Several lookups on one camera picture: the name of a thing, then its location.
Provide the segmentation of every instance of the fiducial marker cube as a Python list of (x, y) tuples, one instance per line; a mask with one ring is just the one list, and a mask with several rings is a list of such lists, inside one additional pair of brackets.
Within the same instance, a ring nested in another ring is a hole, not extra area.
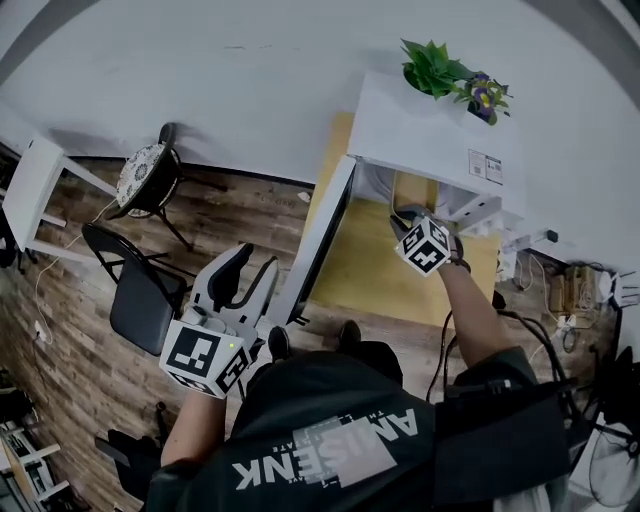
[(172, 320), (160, 368), (178, 384), (217, 398), (229, 393), (250, 363), (243, 338)]
[(400, 241), (396, 252), (426, 277), (451, 258), (449, 232), (425, 217)]

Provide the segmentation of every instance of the patterned cushion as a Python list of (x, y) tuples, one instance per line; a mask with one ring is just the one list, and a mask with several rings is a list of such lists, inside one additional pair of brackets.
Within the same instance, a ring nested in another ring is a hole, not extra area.
[[(116, 187), (116, 200), (121, 208), (131, 200), (140, 186), (144, 183), (144, 180), (158, 162), (158, 158), (160, 158), (163, 150), (164, 144), (153, 144), (137, 151), (129, 160), (127, 160), (127, 163), (122, 168), (120, 179), (118, 180), (118, 185)], [(178, 159), (178, 155), (174, 150), (171, 150), (171, 155), (176, 163), (179, 164), (180, 161)], [(165, 197), (165, 200), (171, 195), (174, 188), (175, 186), (171, 188)], [(131, 217), (145, 217), (149, 215), (149, 212), (134, 209), (129, 212), (129, 215)]]

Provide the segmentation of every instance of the table leg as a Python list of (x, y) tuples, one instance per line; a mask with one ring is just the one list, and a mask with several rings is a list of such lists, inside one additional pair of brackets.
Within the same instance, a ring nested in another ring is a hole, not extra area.
[(66, 220), (59, 219), (58, 217), (54, 217), (53, 215), (49, 215), (48, 213), (42, 214), (42, 220), (48, 222), (49, 224), (60, 226), (61, 228), (64, 228), (67, 225)]
[(37, 460), (43, 459), (47, 455), (51, 455), (52, 453), (56, 453), (60, 450), (59, 444), (52, 444), (51, 446), (47, 446), (42, 450), (38, 450), (37, 452), (30, 453), (29, 455), (25, 455), (24, 457), (20, 457), (20, 464), (26, 466), (27, 464), (31, 464)]
[(95, 256), (86, 256), (84, 254), (80, 254), (79, 252), (70, 251), (69, 249), (64, 249), (63, 247), (58, 247), (57, 245), (52, 245), (47, 242), (41, 242), (40, 240), (32, 240), (27, 244), (27, 248), (33, 249), (34, 251), (44, 252), (58, 258), (77, 261), (78, 263), (83, 263), (84, 265), (100, 266), (100, 260), (98, 260), (98, 258), (96, 258)]
[(106, 181), (102, 181), (95, 174), (92, 174), (81, 165), (75, 163), (70, 158), (64, 157), (62, 159), (62, 166), (68, 169), (73, 174), (82, 178), (84, 181), (91, 183), (93, 186), (98, 187), (100, 190), (106, 192), (110, 196), (116, 197), (116, 188), (113, 185), (109, 185)]
[(62, 489), (66, 489), (67, 487), (69, 487), (69, 482), (67, 480), (64, 480), (63, 482), (60, 482), (58, 485), (54, 485), (51, 489), (47, 489), (43, 493), (38, 494), (37, 499), (38, 501), (48, 500), (55, 493), (60, 492)]

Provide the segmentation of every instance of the white desk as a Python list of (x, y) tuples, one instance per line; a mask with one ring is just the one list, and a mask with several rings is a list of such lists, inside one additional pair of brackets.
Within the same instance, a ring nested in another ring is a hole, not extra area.
[(63, 169), (68, 169), (76, 176), (115, 197), (115, 187), (65, 157), (62, 148), (53, 142), (35, 136), (20, 159), (4, 197), (2, 208), (20, 250), (32, 249), (85, 264), (99, 265), (98, 259), (93, 256), (86, 256), (35, 238), (40, 219), (45, 216), (45, 220), (54, 224), (65, 224), (64, 221), (44, 213), (53, 187)]

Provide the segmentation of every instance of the wooden floor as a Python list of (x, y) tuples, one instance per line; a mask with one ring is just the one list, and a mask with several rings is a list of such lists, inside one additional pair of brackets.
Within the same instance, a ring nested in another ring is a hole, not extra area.
[[(81, 162), (105, 181), (117, 181), (120, 162)], [(240, 242), (256, 246), (241, 289), (256, 275), (260, 265), (272, 255), (278, 257), (281, 286), (290, 268), (304, 226), (308, 205), (297, 194), (303, 190), (241, 176), (190, 171), (194, 176), (229, 187), (220, 193), (199, 185), (185, 183), (168, 207), (168, 217), (195, 246), (193, 253), (171, 235), (158, 219), (122, 219), (108, 224), (126, 236), (143, 252), (164, 252), (172, 262), (197, 272), (222, 251)], [(109, 202), (90, 185), (68, 176), (57, 185), (48, 212), (67, 219), (65, 230), (44, 226), (39, 237), (57, 244), (67, 244), (80, 233), (82, 223), (92, 220)], [(74, 248), (88, 249), (80, 239)], [(522, 255), (525, 281), (528, 255)], [(158, 368), (154, 358), (115, 334), (109, 326), (109, 312), (115, 284), (101, 268), (58, 262), (45, 272), (39, 284), (42, 311), (51, 328), (50, 345), (34, 342), (34, 322), (41, 320), (34, 299), (39, 272), (50, 263), (40, 256), (37, 265), (25, 260), (26, 274), (15, 269), (0, 273), (1, 360), (18, 384), (35, 401), (43, 423), (38, 436), (56, 441), (62, 450), (51, 457), (55, 474), (66, 478), (95, 510), (137, 511), (140, 503), (124, 493), (118, 483), (113, 462), (94, 448), (94, 436), (104, 436), (115, 428), (133, 436), (157, 435), (154, 410), (158, 401), (168, 408), (170, 423), (175, 418), (184, 392)], [(545, 322), (553, 332), (553, 321), (544, 314), (544, 290), (541, 272), (533, 266), (534, 283), (520, 293), (512, 283), (498, 289), (509, 309)], [(425, 328), (370, 314), (339, 308), (321, 308), (311, 304), (306, 314), (311, 322), (304, 329), (292, 329), (292, 341), (301, 350), (331, 349), (334, 336), (347, 318), (356, 320), (365, 339), (391, 344), (405, 375), (405, 388), (423, 397), (435, 371), (440, 350), (440, 329)], [(594, 327), (578, 338), (576, 349), (558, 353), (570, 375), (587, 380), (593, 370), (592, 343), (610, 343), (614, 318), (608, 313), (599, 317)], [(530, 334), (509, 322), (513, 339), (528, 355), (539, 346)], [(541, 351), (533, 366), (541, 380), (550, 379), (550, 367)], [(459, 353), (454, 351), (451, 375), (463, 369)], [(434, 399), (441, 396), (438, 384)], [(227, 431), (240, 405), (236, 391), (228, 401)]]

